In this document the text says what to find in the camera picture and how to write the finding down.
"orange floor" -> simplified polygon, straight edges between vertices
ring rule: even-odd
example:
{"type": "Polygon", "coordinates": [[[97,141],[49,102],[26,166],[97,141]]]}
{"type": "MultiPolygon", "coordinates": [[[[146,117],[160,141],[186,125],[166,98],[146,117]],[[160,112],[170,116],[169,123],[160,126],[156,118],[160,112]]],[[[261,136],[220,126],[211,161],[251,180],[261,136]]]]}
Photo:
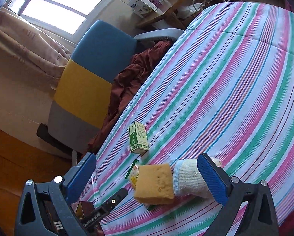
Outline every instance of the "orange floor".
{"type": "Polygon", "coordinates": [[[7,236],[14,235],[25,181],[48,182],[64,175],[70,166],[70,160],[43,152],[0,130],[0,226],[7,236]]]}

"yellow chair panel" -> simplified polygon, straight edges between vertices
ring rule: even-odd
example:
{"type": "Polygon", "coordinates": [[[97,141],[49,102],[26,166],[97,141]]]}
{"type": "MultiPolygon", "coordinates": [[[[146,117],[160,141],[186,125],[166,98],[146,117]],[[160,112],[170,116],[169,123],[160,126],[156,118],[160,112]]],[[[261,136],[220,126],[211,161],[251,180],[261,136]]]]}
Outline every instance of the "yellow chair panel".
{"type": "Polygon", "coordinates": [[[69,60],[54,100],[66,111],[101,128],[108,113],[112,84],[69,60]]]}

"metal rivet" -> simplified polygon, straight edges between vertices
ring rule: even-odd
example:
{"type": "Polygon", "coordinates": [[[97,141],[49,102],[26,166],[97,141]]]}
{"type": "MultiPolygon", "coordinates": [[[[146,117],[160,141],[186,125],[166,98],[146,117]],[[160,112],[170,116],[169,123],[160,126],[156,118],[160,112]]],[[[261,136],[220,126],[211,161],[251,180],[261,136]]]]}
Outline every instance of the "metal rivet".
{"type": "Polygon", "coordinates": [[[237,184],[237,183],[239,183],[239,181],[240,181],[240,179],[238,177],[236,177],[236,176],[231,177],[231,182],[237,184]]]}
{"type": "Polygon", "coordinates": [[[32,183],[33,183],[32,179],[29,179],[29,180],[26,181],[26,185],[32,185],[32,183]]]}
{"type": "Polygon", "coordinates": [[[54,178],[54,182],[55,182],[55,183],[61,183],[62,180],[63,180],[63,177],[61,177],[61,176],[56,176],[56,177],[54,178]]]}
{"type": "Polygon", "coordinates": [[[262,185],[262,186],[267,186],[268,183],[267,183],[267,181],[265,181],[265,180],[261,180],[261,185],[262,185]]]}

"window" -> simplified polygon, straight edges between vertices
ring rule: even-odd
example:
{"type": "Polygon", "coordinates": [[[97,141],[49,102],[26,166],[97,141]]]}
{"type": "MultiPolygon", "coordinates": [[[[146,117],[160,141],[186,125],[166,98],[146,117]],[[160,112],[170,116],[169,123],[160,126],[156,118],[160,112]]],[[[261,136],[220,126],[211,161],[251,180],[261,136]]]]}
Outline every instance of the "window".
{"type": "Polygon", "coordinates": [[[91,12],[102,0],[12,0],[8,7],[29,22],[72,42],[84,33],[91,12]]]}

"brown blanket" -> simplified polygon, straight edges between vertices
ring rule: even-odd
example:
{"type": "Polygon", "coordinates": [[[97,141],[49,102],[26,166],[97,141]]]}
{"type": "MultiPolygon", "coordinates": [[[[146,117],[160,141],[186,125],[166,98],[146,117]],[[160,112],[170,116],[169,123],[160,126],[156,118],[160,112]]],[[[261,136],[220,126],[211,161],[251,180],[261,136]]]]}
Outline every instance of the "brown blanket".
{"type": "Polygon", "coordinates": [[[132,56],[130,65],[116,76],[112,84],[108,115],[100,132],[89,142],[88,152],[96,154],[99,151],[126,106],[172,44],[171,41],[160,41],[151,49],[132,56]]]}

